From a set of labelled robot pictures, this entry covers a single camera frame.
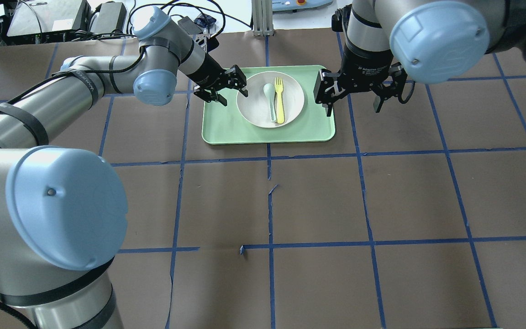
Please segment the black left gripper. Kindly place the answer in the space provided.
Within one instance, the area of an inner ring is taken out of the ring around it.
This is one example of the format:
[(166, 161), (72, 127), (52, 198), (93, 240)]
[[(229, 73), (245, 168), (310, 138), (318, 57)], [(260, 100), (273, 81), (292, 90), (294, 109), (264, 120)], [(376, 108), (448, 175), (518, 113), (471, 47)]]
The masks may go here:
[(223, 69), (222, 73), (215, 75), (212, 82), (198, 84), (194, 87), (194, 95), (206, 103), (218, 102), (227, 106), (227, 100), (219, 93), (225, 88), (238, 90), (244, 97), (248, 97), (247, 78), (238, 65)]

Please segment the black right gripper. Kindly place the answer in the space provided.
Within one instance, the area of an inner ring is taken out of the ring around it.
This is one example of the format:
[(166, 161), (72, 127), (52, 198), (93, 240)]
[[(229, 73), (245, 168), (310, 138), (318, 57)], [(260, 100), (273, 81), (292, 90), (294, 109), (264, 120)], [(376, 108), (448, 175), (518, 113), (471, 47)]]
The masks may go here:
[(334, 103), (337, 100), (355, 92), (372, 91), (376, 95), (373, 109), (378, 114), (388, 99), (396, 97), (400, 103), (409, 102), (412, 90), (409, 91), (406, 98), (402, 96), (407, 77), (401, 64), (379, 68), (371, 75), (369, 75), (368, 68), (363, 67), (359, 67), (356, 73), (351, 74), (320, 69), (314, 86), (314, 100), (316, 104), (324, 107), (326, 116), (331, 117)]

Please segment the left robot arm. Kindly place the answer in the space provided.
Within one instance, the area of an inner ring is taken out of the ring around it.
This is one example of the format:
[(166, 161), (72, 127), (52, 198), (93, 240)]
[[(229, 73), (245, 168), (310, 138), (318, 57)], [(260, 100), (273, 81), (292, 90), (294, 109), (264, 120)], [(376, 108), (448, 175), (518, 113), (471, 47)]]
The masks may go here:
[(237, 65), (224, 69), (163, 11), (137, 8), (137, 56), (68, 58), (61, 70), (0, 103), (0, 310), (30, 329), (122, 329), (108, 268), (126, 235), (121, 179), (101, 156), (50, 145), (107, 94), (164, 106), (181, 72), (194, 94), (222, 105), (247, 96)]

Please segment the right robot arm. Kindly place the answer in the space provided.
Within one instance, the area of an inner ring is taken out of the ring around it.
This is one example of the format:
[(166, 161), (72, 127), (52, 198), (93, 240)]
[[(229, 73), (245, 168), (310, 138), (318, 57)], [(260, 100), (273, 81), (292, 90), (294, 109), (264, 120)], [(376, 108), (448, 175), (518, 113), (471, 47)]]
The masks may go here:
[(484, 55), (519, 48), (526, 61), (526, 0), (354, 0), (338, 9), (342, 65), (322, 69), (314, 98), (331, 116), (334, 103), (374, 92), (375, 112), (402, 94), (407, 79), (437, 84), (460, 76)]

